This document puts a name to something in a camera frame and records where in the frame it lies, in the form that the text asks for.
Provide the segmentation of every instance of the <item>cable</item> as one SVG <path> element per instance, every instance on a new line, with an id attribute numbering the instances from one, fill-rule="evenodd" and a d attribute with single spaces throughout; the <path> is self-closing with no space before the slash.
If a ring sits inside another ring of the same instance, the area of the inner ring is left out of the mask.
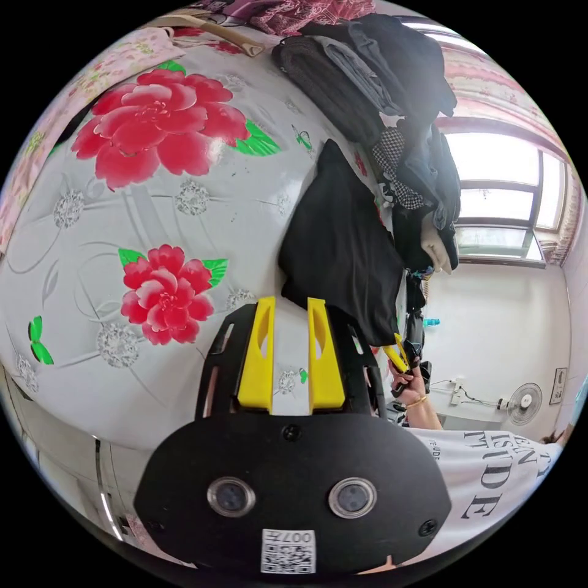
<path id="1" fill-rule="evenodd" d="M 464 394 L 465 394 L 465 397 L 466 397 L 466 398 L 469 398 L 469 399 L 470 399 L 472 402 L 474 402 L 474 403 L 475 403 L 475 402 L 477 402 L 478 404 L 483 404 L 484 406 L 492 406 L 492 407 L 495 407 L 495 406 L 496 406 L 496 403 L 495 403 L 495 402 L 487 402 L 487 401 L 485 401 L 485 400 L 478 400 L 477 398 L 473 398 L 473 397 L 471 397 L 471 396 L 470 396 L 470 395 L 469 395 L 469 394 L 466 392 L 466 389 L 465 389 L 463 386 L 460 386 L 460 387 L 459 387 L 459 389 L 460 389 L 460 390 L 463 390 L 463 391 L 464 391 Z"/>

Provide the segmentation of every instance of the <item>wall socket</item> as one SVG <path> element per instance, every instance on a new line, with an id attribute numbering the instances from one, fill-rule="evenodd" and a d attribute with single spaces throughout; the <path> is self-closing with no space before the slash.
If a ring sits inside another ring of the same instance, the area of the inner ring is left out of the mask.
<path id="1" fill-rule="evenodd" d="M 453 384 L 453 394 L 451 395 L 450 404 L 451 406 L 457 406 L 464 399 L 464 379 L 462 377 L 455 378 L 451 383 Z"/>

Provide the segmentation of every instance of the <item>silver flower pattern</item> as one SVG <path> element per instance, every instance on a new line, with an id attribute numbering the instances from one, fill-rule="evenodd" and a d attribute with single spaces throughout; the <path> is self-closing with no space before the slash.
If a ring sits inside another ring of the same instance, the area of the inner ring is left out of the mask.
<path id="1" fill-rule="evenodd" d="M 37 383 L 37 375 L 33 370 L 30 362 L 22 355 L 17 355 L 17 369 L 20 377 L 24 380 L 26 387 L 31 391 L 38 393 L 39 384 Z"/>
<path id="2" fill-rule="evenodd" d="M 286 108 L 288 108 L 290 112 L 294 112 L 296 115 L 304 114 L 290 99 L 286 100 L 284 104 L 286 104 Z"/>
<path id="3" fill-rule="evenodd" d="M 277 383 L 278 394 L 293 394 L 294 387 L 296 386 L 296 378 L 299 372 L 293 369 L 286 370 L 280 374 L 280 379 Z"/>
<path id="4" fill-rule="evenodd" d="M 193 179 L 182 182 L 179 192 L 174 198 L 176 208 L 183 214 L 197 216 L 208 208 L 210 193 Z"/>
<path id="5" fill-rule="evenodd" d="M 252 302 L 253 300 L 255 300 L 255 296 L 249 290 L 240 288 L 239 290 L 231 292 L 231 294 L 228 295 L 227 310 L 234 311 L 238 307 Z"/>
<path id="6" fill-rule="evenodd" d="M 221 75 L 218 80 L 227 90 L 231 90 L 231 92 L 240 92 L 247 86 L 247 82 L 235 73 Z"/>
<path id="7" fill-rule="evenodd" d="M 128 325 L 102 325 L 96 342 L 100 356 L 113 368 L 129 368 L 139 357 L 138 337 Z"/>
<path id="8" fill-rule="evenodd" d="M 78 222 L 84 208 L 84 193 L 67 189 L 55 204 L 53 220 L 59 228 L 69 228 Z"/>
<path id="9" fill-rule="evenodd" d="M 277 208 L 281 216 L 285 216 L 290 210 L 290 196 L 282 192 L 277 197 Z"/>

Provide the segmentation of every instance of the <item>pink curtain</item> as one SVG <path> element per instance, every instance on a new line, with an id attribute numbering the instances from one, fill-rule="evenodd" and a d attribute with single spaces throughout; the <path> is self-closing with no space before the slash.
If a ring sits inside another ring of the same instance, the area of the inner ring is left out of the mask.
<path id="1" fill-rule="evenodd" d="M 578 226 L 580 180 L 561 139 L 528 93 L 490 57 L 443 44 L 442 50 L 445 77 L 458 105 L 454 111 L 455 121 L 444 117 L 437 119 L 439 129 L 450 130 L 460 122 L 466 125 L 467 118 L 515 126 L 521 129 L 520 137 L 531 141 L 535 137 L 539 148 L 568 164 L 560 229 L 557 233 L 538 234 L 547 261 L 563 264 Z"/>

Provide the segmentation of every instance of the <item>electric fan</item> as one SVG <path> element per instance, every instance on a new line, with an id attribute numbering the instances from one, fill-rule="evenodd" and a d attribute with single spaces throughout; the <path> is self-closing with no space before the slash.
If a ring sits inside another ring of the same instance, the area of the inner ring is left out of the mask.
<path id="1" fill-rule="evenodd" d="M 519 427 L 529 424 L 541 408 L 542 401 L 541 388 L 537 384 L 523 384 L 508 401 L 508 419 Z"/>

